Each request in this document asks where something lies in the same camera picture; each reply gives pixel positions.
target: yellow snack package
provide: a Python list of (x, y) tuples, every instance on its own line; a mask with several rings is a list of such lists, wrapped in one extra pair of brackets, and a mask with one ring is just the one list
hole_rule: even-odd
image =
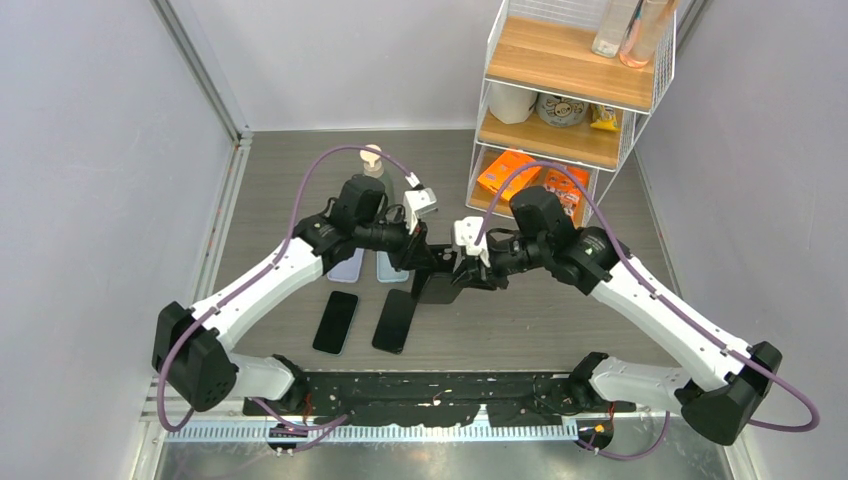
[[(503, 185), (507, 177), (509, 177), (512, 172), (525, 163), (530, 163), (532, 161), (533, 157), (523, 153), (511, 151), (504, 152), (494, 161), (494, 163), (489, 165), (489, 168), (477, 177), (477, 183), (492, 193), (498, 193), (501, 185)], [(542, 167), (533, 167), (519, 173), (518, 176), (510, 182), (506, 190), (504, 190), (503, 195), (501, 195), (501, 200), (508, 202), (513, 195), (533, 182), (533, 180), (535, 180), (539, 175), (540, 170), (542, 170)]]
[(594, 103), (592, 104), (592, 124), (590, 126), (610, 132), (621, 131), (621, 127), (618, 126), (618, 118), (615, 116), (615, 109)]

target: gray table surface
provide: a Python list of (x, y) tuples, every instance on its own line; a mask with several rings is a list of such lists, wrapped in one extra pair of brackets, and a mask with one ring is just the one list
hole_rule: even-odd
[[(362, 131), (257, 134), (248, 159), (217, 278), (235, 280), (278, 245), (307, 165), (338, 144), (376, 143), (432, 187), (439, 211), (426, 219), (431, 243), (449, 243), (452, 222), (480, 214), (465, 206), (473, 132)], [(357, 152), (340, 153), (320, 166), (307, 187), (299, 216), (320, 211), (346, 179), (361, 172)], [(395, 190), (403, 178), (391, 170)], [(622, 242), (656, 277), (670, 285), (657, 232), (635, 160), (623, 167), (602, 208)], [(500, 218), (500, 226), (513, 226)], [(391, 288), (376, 280), (376, 258), (367, 252), (356, 284), (321, 279), (299, 290), (252, 328), (239, 353), (279, 353), (308, 370), (570, 370), (587, 353), (604, 351), (631, 362), (674, 365), (674, 360), (618, 313), (554, 281), (547, 272), (515, 277), (506, 291), (465, 291), (452, 305), (419, 305), (403, 354), (371, 347)], [(312, 349), (327, 297), (333, 290), (360, 297), (347, 344), (338, 357)]]

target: wooden shelf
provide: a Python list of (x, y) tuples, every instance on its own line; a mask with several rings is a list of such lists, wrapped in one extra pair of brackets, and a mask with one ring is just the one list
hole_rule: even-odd
[[(618, 115), (621, 125), (621, 111)], [(487, 110), (480, 127), (479, 141), (504, 149), (520, 149), (531, 155), (536, 153), (566, 162), (615, 170), (618, 167), (621, 132), (592, 128), (589, 126), (591, 117), (590, 112), (579, 125), (552, 127), (533, 112), (527, 121), (507, 125)]]
[(592, 53), (595, 32), (507, 17), (486, 78), (650, 113), (654, 66), (623, 65)]
[[(477, 183), (477, 177), (480, 176), (480, 173), (489, 167), (498, 156), (502, 152), (499, 150), (486, 149), (483, 153), (483, 158), (480, 160), (480, 164), (474, 169), (474, 177), (471, 178), (471, 181), (474, 182), (474, 187), (471, 190), (471, 196), (468, 199), (468, 206), (478, 208), (480, 210), (487, 210), (489, 208), (489, 204), (492, 203), (492, 199), (495, 198), (495, 195), (485, 188), (481, 187), (479, 183)], [(536, 180), (533, 181), (531, 185), (542, 185), (545, 182), (545, 176), (548, 174), (548, 169), (543, 168), (542, 171), (539, 172), (539, 176), (536, 177)], [(581, 200), (580, 205), (577, 207), (577, 214), (574, 216), (574, 224), (577, 226), (583, 225), (583, 215), (586, 211), (586, 200)], [(495, 213), (503, 215), (505, 217), (512, 218), (512, 211), (509, 209), (509, 202), (500, 200), (497, 205), (495, 205)]]

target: white container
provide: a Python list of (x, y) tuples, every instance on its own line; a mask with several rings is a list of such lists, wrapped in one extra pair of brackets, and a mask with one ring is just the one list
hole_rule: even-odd
[(492, 83), (489, 87), (489, 110), (506, 124), (521, 123), (533, 113), (538, 92), (526, 88)]
[(541, 93), (536, 102), (536, 113), (548, 125), (570, 127), (586, 118), (586, 114), (589, 113), (589, 104), (573, 98)]

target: light blue phone case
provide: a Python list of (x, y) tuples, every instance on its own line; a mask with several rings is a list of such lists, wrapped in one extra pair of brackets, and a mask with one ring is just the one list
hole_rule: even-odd
[(389, 254), (377, 252), (377, 280), (380, 283), (402, 283), (409, 280), (409, 272), (395, 270), (392, 268)]
[(327, 272), (327, 279), (331, 282), (356, 283), (359, 280), (359, 272), (362, 271), (362, 257), (364, 255), (365, 250), (357, 248), (352, 257)]

